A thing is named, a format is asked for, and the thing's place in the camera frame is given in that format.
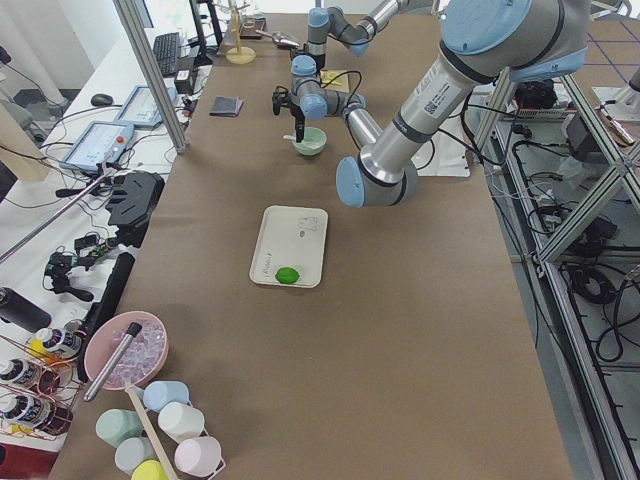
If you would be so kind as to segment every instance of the white bottle cap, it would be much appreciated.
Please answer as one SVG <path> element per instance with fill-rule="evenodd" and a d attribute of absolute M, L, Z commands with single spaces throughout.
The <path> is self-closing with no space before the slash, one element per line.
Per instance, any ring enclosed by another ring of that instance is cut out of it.
<path fill-rule="evenodd" d="M 0 412 L 2 413 L 9 413 L 11 410 L 16 408 L 16 405 L 18 405 L 16 397 L 0 398 Z"/>
<path fill-rule="evenodd" d="M 0 360 L 0 375 L 6 375 L 13 370 L 13 362 L 11 360 Z"/>
<path fill-rule="evenodd" d="M 41 328 L 36 332 L 36 338 L 42 343 L 48 342 L 53 337 L 53 330 L 50 328 Z"/>

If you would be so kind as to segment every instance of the black keyboard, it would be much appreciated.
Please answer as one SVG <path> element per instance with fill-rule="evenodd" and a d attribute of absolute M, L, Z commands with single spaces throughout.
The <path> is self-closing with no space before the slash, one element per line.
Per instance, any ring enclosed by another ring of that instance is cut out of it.
<path fill-rule="evenodd" d="M 172 77 L 178 71 L 179 53 L 179 33 L 165 33 L 156 37 L 153 42 L 153 55 L 158 61 L 163 77 Z"/>

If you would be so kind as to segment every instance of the ice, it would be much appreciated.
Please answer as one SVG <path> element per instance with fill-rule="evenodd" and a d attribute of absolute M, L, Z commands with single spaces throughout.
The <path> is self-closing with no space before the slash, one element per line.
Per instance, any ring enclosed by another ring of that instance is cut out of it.
<path fill-rule="evenodd" d="M 136 383 L 157 365 L 165 347 L 166 339 L 162 326 L 144 320 L 142 330 L 133 340 L 107 379 L 107 385 L 123 388 L 125 383 Z M 114 332 L 112 342 L 120 343 L 124 331 Z"/>

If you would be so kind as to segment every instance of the black tumbler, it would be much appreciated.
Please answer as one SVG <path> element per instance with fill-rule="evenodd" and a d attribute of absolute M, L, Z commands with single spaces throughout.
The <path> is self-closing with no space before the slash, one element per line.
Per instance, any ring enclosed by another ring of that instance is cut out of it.
<path fill-rule="evenodd" d="M 0 318 L 31 333 L 51 324 L 51 315 L 9 287 L 0 287 Z"/>

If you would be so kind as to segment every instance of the black mouse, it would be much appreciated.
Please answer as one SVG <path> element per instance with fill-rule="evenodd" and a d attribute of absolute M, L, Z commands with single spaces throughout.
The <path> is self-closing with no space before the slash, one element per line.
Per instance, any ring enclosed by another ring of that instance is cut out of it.
<path fill-rule="evenodd" d="M 91 105 L 94 107 L 106 107 L 108 105 L 113 105 L 113 97 L 106 93 L 96 93 L 91 97 Z"/>

